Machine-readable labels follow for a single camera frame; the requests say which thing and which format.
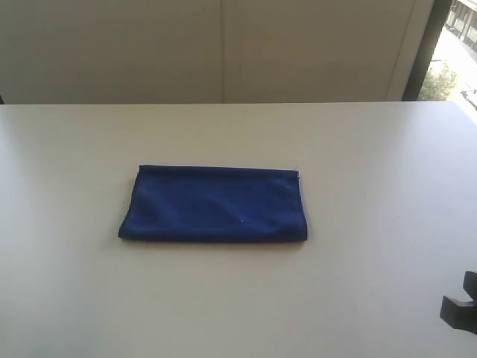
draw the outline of white wall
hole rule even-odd
[[[7,103],[400,100],[431,4],[9,1],[0,94]]]

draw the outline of blue towel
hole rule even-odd
[[[298,172],[140,166],[119,237],[149,242],[301,242]]]

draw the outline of table surface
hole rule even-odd
[[[142,163],[300,171],[302,245],[117,237]],[[477,269],[452,103],[1,106],[0,356],[449,358]]]

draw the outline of folded blue cloth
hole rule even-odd
[[[149,242],[305,241],[298,172],[140,166],[119,237]]]

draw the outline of tree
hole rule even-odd
[[[420,89],[419,101],[445,101],[455,87],[457,74],[445,63],[438,72],[429,69]]]

